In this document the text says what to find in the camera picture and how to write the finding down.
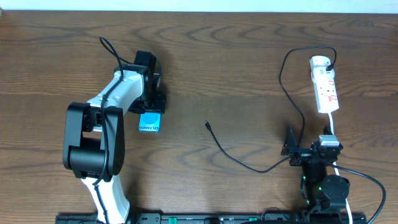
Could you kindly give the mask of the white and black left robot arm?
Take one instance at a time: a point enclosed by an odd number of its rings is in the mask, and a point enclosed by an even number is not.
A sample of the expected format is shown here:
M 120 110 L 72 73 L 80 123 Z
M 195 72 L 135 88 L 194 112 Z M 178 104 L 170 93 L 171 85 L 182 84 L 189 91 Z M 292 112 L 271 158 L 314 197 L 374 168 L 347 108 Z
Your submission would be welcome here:
M 139 130 L 157 132 L 165 111 L 154 65 L 124 64 L 110 83 L 85 103 L 67 108 L 63 165 L 88 187 L 97 223 L 126 223 L 131 205 L 119 173 L 124 164 L 124 115 L 140 115 Z

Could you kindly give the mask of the blue screen Galaxy smartphone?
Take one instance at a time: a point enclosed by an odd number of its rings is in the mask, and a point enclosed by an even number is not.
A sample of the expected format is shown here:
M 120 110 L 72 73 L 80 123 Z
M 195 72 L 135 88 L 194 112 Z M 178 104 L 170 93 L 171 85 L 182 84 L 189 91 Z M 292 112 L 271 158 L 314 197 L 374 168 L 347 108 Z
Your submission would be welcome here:
M 160 131 L 161 114 L 144 113 L 140 115 L 139 127 L 140 132 L 158 133 Z

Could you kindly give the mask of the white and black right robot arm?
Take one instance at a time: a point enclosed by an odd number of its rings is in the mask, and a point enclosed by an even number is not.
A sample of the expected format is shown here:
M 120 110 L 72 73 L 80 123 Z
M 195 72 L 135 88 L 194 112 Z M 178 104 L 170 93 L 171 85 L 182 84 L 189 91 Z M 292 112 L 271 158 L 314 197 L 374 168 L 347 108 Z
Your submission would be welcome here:
M 287 136 L 281 154 L 289 156 L 289 164 L 302 168 L 300 190 L 307 201 L 307 207 L 302 210 L 297 219 L 304 223 L 344 223 L 348 218 L 341 214 L 346 208 L 346 198 L 349 194 L 348 179 L 328 174 L 326 166 L 337 161 L 343 149 L 337 137 L 328 126 L 323 134 L 310 147 L 298 147 L 292 128 L 287 129 Z

